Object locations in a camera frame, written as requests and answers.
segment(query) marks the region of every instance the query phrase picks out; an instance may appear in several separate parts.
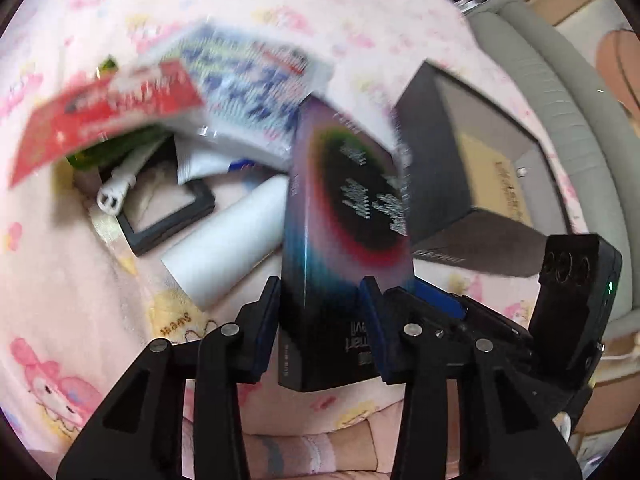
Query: blue and white package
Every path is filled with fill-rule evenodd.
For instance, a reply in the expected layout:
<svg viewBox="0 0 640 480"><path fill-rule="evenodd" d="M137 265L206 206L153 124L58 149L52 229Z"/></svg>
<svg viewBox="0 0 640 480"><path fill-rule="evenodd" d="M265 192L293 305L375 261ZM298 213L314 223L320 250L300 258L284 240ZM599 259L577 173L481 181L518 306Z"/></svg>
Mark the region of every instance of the blue and white package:
<svg viewBox="0 0 640 480"><path fill-rule="evenodd" d="M179 57L200 91L206 110L191 116L190 127L223 153L278 170L290 167L300 103L324 93L332 76L329 64L296 46L211 22L150 55Z"/></svg>
<svg viewBox="0 0 640 480"><path fill-rule="evenodd" d="M175 135L174 142L180 186L195 178L231 173L255 166L254 161L220 153L210 142L197 137Z"/></svg>

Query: white plastic clip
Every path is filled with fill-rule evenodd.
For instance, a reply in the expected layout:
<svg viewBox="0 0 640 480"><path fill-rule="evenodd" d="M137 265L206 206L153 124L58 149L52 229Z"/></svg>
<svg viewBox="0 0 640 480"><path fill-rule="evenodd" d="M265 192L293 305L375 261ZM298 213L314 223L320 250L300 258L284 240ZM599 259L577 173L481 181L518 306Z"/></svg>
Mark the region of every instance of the white plastic clip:
<svg viewBox="0 0 640 480"><path fill-rule="evenodd" d="M161 137L137 147L111 172L111 178L98 191L97 203L102 211L111 216L120 214L129 188L136 185L136 175L165 140L166 137Z"/></svg>

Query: black gripper frame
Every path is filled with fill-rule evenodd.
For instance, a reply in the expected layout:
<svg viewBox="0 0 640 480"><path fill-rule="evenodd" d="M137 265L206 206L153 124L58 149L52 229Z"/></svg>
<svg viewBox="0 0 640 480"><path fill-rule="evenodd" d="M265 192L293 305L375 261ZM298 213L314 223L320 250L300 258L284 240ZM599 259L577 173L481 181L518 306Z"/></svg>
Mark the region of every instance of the black gripper frame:
<svg viewBox="0 0 640 480"><path fill-rule="evenodd" d="M172 346L155 339L108 393L62 460L58 480L182 480L182 412L196 379L193 460L198 479L250 480L236 383L267 369L278 326L280 280L236 322Z"/></svg>
<svg viewBox="0 0 640 480"><path fill-rule="evenodd" d="M526 330L469 298L458 298L466 309L461 320L402 288L382 294L372 276L360 285L360 297L382 380L406 384L391 480L445 477L450 379L458 383L460 479L582 478L548 413L511 365L511 358L532 357ZM470 324L484 318L491 333Z"/></svg>

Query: black product box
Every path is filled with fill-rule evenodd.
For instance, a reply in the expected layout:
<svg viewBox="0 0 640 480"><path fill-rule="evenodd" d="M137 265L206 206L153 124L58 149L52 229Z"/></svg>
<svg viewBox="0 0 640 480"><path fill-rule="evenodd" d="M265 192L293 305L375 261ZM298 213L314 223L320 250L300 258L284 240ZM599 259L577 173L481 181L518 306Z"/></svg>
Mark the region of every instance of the black product box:
<svg viewBox="0 0 640 480"><path fill-rule="evenodd" d="M278 380L300 392L377 376L358 286L414 286L392 155L309 96L296 134L282 247Z"/></svg>
<svg viewBox="0 0 640 480"><path fill-rule="evenodd" d="M591 377L621 270L620 252L597 234L549 237L529 322L545 370L563 381Z"/></svg>
<svg viewBox="0 0 640 480"><path fill-rule="evenodd" d="M414 257L531 276L548 235L570 232L537 139L482 94L424 63L396 105Z"/></svg>

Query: gray sofa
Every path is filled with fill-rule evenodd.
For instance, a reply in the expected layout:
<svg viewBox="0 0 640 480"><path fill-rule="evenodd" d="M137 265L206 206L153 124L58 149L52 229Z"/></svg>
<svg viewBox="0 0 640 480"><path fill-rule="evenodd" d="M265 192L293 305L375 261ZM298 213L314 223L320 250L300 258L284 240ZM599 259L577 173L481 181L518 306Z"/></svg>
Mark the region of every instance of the gray sofa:
<svg viewBox="0 0 640 480"><path fill-rule="evenodd" d="M640 139L591 65L524 0L489 0L466 16L545 125L590 231L622 253L604 339L640 332Z"/></svg>

